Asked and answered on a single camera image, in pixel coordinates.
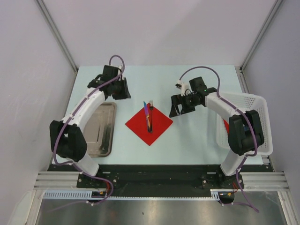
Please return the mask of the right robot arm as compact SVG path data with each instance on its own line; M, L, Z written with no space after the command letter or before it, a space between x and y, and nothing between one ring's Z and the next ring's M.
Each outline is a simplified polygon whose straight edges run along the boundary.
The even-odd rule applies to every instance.
M176 117L195 111L202 105L216 112L228 124L227 141L230 150L220 165L221 173L216 182L221 188L233 183L233 175L238 173L248 157L258 155L258 148L265 143L259 112L241 110L219 92L219 87L208 88L201 77L175 84L180 93L171 97L169 116Z

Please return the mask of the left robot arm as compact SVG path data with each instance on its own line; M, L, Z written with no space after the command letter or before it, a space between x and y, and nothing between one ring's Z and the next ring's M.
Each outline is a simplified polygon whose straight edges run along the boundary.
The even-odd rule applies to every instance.
M105 65L102 74L91 80L81 101L63 119L50 124L50 141L54 162L59 165L57 156L67 159L61 165L71 164L80 172L88 174L87 182L97 188L104 178L98 173L99 165L87 153L84 128L95 110L108 97L115 100L131 98L127 80L122 76L124 66Z

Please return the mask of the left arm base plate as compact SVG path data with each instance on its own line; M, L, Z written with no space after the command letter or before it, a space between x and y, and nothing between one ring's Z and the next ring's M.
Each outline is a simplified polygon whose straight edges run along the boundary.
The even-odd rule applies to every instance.
M101 173L99 176L101 178L109 180L113 184L114 188L120 188L122 185L122 183L119 181L119 175L117 173L104 172L104 173ZM84 174L79 174L76 187L77 188L94 188L94 189L105 188L106 181L91 178Z

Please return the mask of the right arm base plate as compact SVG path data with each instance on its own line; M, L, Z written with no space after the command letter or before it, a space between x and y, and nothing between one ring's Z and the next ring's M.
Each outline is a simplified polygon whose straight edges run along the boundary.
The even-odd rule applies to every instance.
M234 184L239 189L240 186L244 188L243 178L238 174L238 179L236 175L224 176L219 173L206 173L200 177L203 189L233 189Z

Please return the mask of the red paper napkin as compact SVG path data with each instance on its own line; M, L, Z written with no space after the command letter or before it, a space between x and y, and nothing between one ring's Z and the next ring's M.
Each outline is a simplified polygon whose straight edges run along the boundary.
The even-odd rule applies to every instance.
M157 108L150 110L147 104L150 116L153 118L152 133L149 133L146 125L145 109L138 111L125 125L148 146L151 146L173 123L173 121L164 115Z

